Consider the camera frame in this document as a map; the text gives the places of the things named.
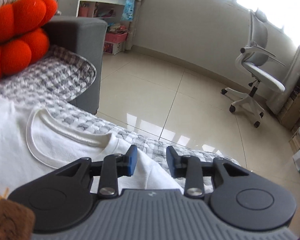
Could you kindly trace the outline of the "white t-shirt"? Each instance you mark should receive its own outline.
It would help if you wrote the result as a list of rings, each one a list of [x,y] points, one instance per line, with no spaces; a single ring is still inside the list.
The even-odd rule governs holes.
[[[89,134],[61,124],[39,107],[0,97],[0,200],[13,190],[82,157],[102,161],[130,144],[113,133]]]

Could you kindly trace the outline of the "grey checkered sofa cover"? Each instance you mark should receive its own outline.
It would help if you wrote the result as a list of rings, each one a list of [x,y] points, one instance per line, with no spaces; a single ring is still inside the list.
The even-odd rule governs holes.
[[[96,68],[83,57],[54,46],[37,63],[0,81],[0,97],[25,107],[39,107],[61,124],[89,134],[113,133],[138,148],[134,175],[119,179],[120,189],[183,189],[166,160],[167,143],[124,129],[73,106],[70,101],[96,79]]]

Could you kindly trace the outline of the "grey curtain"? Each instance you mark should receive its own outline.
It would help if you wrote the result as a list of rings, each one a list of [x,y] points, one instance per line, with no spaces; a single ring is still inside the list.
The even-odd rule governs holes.
[[[274,113],[278,114],[284,106],[293,88],[295,87],[300,77],[300,45],[294,55],[293,61],[289,67],[288,73],[285,75],[283,85],[285,91],[283,93],[274,92],[272,96],[266,101],[268,108]]]

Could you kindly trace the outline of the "wooden shelf unit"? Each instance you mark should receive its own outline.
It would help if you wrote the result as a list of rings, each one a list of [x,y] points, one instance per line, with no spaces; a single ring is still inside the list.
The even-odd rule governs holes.
[[[300,149],[300,78],[277,115],[279,123],[292,133],[289,144],[293,153]]]

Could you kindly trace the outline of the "brown plush patch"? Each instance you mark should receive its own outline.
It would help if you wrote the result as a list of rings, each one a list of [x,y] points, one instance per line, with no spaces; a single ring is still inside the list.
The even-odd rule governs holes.
[[[35,214],[28,207],[8,199],[0,200],[0,240],[31,239]]]

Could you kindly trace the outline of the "white office chair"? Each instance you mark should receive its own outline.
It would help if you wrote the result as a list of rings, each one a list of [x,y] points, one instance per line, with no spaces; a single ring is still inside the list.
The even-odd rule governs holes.
[[[235,59],[235,66],[246,70],[254,78],[254,81],[248,84],[251,87],[251,91],[247,94],[226,87],[221,90],[221,94],[229,93],[239,97],[239,100],[231,103],[229,107],[230,113],[234,113],[237,106],[248,104],[256,118],[254,126],[258,128],[264,116],[264,109],[254,99],[259,84],[263,83],[275,92],[283,93],[285,91],[285,86],[275,77],[262,70],[261,66],[270,61],[276,62],[281,66],[284,66],[284,64],[276,59],[275,54],[266,50],[268,44],[268,29],[266,27],[268,20],[266,15],[260,10],[251,10],[249,14],[248,42],[247,45],[240,49],[240,54]]]

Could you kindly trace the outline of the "pink storage basket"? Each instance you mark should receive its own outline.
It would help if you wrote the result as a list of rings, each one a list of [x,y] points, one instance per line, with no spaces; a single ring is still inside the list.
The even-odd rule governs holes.
[[[128,33],[106,33],[105,41],[110,43],[125,42]]]

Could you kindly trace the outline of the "dark grey sofa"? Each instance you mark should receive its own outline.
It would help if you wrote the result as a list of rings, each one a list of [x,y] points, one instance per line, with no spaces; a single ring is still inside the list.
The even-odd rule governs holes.
[[[100,103],[103,45],[107,23],[98,18],[54,16],[43,29],[50,44],[63,47],[85,58],[96,68],[93,84],[70,103],[86,112],[96,114]]]

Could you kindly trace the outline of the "white desk shelf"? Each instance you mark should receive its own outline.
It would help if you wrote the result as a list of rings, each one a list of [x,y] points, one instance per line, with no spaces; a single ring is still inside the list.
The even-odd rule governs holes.
[[[107,24],[124,25],[127,30],[124,50],[132,49],[141,0],[57,0],[57,3],[63,16],[89,17],[104,20]]]

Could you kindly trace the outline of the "orange knot plush cushion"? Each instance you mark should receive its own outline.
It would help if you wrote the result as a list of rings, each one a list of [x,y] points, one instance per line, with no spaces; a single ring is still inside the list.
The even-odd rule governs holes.
[[[56,0],[18,0],[0,7],[0,79],[43,58],[50,40],[42,26],[56,12]]]

